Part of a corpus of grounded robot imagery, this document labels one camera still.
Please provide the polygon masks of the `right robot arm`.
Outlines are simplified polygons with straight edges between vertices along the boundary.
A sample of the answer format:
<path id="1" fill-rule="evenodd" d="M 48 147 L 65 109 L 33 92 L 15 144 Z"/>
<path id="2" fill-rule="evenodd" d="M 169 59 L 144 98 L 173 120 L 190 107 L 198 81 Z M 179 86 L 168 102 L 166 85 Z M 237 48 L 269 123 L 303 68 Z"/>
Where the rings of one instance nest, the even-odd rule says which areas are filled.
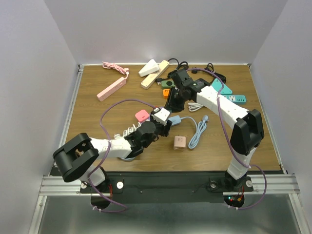
<path id="1" fill-rule="evenodd" d="M 172 80 L 175 87 L 169 92 L 165 109 L 178 113 L 184 110 L 186 101 L 192 100 L 214 112 L 221 124 L 227 123 L 232 129 L 232 135 L 225 136 L 233 157 L 224 184 L 227 189 L 236 190 L 250 168 L 253 153 L 264 138 L 261 113 L 236 105 L 207 82 L 193 80 L 184 69 L 175 72 Z"/>

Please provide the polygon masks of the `pink cube socket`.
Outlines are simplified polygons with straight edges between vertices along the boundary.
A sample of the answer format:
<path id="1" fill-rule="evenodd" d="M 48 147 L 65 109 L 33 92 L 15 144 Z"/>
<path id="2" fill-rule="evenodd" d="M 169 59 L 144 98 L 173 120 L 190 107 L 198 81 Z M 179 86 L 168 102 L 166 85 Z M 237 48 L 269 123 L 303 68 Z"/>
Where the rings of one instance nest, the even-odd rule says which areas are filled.
<path id="1" fill-rule="evenodd" d="M 186 137 L 175 136 L 174 138 L 174 150 L 184 150 L 186 148 Z"/>

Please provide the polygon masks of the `teal rectangular power strip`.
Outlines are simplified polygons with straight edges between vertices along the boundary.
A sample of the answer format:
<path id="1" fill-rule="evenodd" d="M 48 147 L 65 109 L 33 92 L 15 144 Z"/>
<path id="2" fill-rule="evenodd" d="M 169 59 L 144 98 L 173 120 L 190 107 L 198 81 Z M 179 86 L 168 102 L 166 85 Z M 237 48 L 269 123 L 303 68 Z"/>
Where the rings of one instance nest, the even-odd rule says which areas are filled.
<path id="1" fill-rule="evenodd" d="M 224 97 L 237 105 L 245 104 L 247 102 L 244 95 L 224 95 Z"/>

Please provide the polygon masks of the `pink plug adapter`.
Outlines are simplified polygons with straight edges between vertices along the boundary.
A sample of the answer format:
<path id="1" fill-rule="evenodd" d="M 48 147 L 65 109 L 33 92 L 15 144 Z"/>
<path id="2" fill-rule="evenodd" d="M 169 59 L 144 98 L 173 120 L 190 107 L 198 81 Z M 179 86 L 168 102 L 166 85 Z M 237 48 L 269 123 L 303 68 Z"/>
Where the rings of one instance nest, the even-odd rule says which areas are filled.
<path id="1" fill-rule="evenodd" d="M 143 110 L 140 110 L 139 112 L 137 112 L 135 114 L 135 117 L 136 117 L 138 122 L 142 123 L 142 122 L 149 119 L 150 114 L 146 110 L 143 109 Z"/>

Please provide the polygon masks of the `beige power strip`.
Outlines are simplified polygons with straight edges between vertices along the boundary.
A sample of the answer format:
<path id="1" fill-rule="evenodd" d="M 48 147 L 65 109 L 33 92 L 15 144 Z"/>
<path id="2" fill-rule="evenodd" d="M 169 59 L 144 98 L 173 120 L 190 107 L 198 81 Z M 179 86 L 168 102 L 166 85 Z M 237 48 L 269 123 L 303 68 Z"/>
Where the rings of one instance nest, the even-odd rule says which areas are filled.
<path id="1" fill-rule="evenodd" d="M 144 89 L 149 89 L 150 86 L 155 82 L 157 78 L 159 78 L 164 71 L 169 67 L 169 62 L 166 60 L 163 60 L 159 64 L 159 70 L 149 74 L 142 82 L 141 82 L 141 87 Z"/>

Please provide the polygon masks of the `white triangular socket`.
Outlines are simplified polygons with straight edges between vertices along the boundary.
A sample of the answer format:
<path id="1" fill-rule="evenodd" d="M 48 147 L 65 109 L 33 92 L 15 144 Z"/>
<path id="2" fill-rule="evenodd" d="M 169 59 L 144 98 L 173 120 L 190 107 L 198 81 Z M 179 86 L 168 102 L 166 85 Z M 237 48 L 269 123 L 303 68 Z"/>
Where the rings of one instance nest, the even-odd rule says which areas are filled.
<path id="1" fill-rule="evenodd" d="M 145 77 L 157 71 L 159 71 L 159 65 L 154 59 L 151 59 L 144 65 L 144 67 L 138 72 L 138 74 L 140 77 Z"/>

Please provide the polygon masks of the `light blue power strip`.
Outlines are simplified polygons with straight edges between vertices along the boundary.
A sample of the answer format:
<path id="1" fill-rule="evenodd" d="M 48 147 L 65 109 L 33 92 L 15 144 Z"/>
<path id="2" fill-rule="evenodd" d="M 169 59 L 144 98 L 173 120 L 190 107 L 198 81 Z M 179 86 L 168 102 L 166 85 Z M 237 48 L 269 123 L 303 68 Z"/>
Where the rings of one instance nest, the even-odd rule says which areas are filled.
<path id="1" fill-rule="evenodd" d="M 179 115 L 172 116 L 168 120 L 172 122 L 172 126 L 176 126 L 181 123 L 181 117 Z"/>

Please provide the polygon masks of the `green power strip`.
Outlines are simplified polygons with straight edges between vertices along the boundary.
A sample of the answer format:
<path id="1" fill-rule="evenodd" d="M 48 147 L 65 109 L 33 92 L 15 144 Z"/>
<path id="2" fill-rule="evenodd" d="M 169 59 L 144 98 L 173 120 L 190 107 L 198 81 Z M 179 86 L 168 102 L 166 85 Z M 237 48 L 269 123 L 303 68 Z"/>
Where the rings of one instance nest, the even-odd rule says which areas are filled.
<path id="1" fill-rule="evenodd" d="M 175 84 L 171 80 L 163 80 L 161 82 L 162 89 L 170 89 L 171 87 L 175 87 Z"/>

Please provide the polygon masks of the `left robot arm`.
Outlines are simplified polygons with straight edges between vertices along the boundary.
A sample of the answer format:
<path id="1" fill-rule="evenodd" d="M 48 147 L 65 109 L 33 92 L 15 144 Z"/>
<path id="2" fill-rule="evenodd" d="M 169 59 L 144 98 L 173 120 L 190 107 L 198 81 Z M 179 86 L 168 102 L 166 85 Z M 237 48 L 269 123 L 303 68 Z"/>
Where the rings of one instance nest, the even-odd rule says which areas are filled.
<path id="1" fill-rule="evenodd" d="M 91 138 L 86 133 L 80 133 L 57 149 L 53 159 L 64 182 L 77 179 L 87 181 L 96 159 L 133 159 L 160 136 L 167 137 L 171 125 L 170 120 L 165 124 L 155 120 L 146 121 L 130 135 L 111 140 Z"/>

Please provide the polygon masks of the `teal triangular socket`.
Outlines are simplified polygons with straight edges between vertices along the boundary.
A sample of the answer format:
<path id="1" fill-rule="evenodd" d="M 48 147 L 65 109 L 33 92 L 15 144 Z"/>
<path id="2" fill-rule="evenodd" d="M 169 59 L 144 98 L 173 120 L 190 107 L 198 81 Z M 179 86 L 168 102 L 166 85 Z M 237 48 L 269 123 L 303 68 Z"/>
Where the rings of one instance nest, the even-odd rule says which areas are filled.
<path id="1" fill-rule="evenodd" d="M 218 79 L 214 79 L 212 82 L 212 87 L 218 92 L 222 87 L 221 94 L 223 95 L 231 95 L 233 92 L 232 90 L 226 85 L 222 84 Z"/>

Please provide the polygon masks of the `aluminium frame rail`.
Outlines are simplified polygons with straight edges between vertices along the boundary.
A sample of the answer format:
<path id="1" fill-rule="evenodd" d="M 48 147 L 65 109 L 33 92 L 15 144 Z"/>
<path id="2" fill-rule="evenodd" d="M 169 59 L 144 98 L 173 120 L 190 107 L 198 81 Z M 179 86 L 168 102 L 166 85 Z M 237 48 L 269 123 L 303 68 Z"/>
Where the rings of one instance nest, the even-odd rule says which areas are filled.
<path id="1" fill-rule="evenodd" d="M 29 169 L 34 178 L 29 184 L 39 190 L 43 175 L 52 167 L 52 154 L 58 147 L 76 85 L 78 65 L 53 65 L 46 76 L 37 82 L 38 92 L 29 110 L 33 125 L 29 128 L 29 140 L 33 153 L 29 154 Z"/>

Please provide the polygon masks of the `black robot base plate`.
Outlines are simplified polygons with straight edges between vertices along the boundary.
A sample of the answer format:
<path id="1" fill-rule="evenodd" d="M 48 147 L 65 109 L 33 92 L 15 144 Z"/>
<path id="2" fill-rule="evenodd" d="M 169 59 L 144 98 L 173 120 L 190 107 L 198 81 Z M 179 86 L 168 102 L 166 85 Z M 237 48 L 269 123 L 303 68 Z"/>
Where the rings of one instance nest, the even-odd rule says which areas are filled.
<path id="1" fill-rule="evenodd" d="M 222 203 L 224 195 L 252 192 L 251 178 L 238 181 L 225 171 L 202 172 L 107 172 L 97 189 L 123 204 L 132 203 Z"/>

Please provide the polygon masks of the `orange power strip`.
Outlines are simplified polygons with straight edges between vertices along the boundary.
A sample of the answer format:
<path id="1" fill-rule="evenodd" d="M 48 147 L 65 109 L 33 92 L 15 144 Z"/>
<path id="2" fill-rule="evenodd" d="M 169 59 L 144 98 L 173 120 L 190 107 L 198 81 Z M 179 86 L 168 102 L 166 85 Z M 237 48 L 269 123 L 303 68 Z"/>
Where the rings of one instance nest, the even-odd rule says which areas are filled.
<path id="1" fill-rule="evenodd" d="M 170 92 L 170 89 L 163 89 L 163 90 L 162 90 L 162 94 L 163 94 L 163 97 L 164 97 L 165 99 L 168 98 L 169 92 Z"/>

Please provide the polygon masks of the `pink power strip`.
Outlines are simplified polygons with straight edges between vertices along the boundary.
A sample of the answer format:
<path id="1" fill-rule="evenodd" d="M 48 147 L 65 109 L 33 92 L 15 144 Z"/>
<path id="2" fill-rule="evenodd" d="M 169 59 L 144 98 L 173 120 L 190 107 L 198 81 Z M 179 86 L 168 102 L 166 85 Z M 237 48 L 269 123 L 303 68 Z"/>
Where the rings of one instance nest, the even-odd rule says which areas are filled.
<path id="1" fill-rule="evenodd" d="M 106 98 L 108 98 L 110 95 L 112 95 L 114 92 L 116 92 L 125 84 L 126 84 L 126 78 L 119 78 L 114 83 L 112 83 L 107 88 L 105 88 L 104 90 L 102 90 L 100 93 L 97 94 L 98 100 L 104 101 Z"/>

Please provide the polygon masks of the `round blue socket base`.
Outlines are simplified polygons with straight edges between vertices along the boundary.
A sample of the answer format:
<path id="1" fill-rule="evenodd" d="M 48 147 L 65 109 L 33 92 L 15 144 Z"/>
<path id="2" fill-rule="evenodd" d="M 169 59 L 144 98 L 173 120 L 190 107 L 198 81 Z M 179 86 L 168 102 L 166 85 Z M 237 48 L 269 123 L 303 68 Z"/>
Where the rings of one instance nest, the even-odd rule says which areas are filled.
<path id="1" fill-rule="evenodd" d="M 119 157 L 120 160 L 125 161 L 125 162 L 131 162 L 135 159 L 135 157 L 131 157 L 131 158 L 121 158 Z"/>

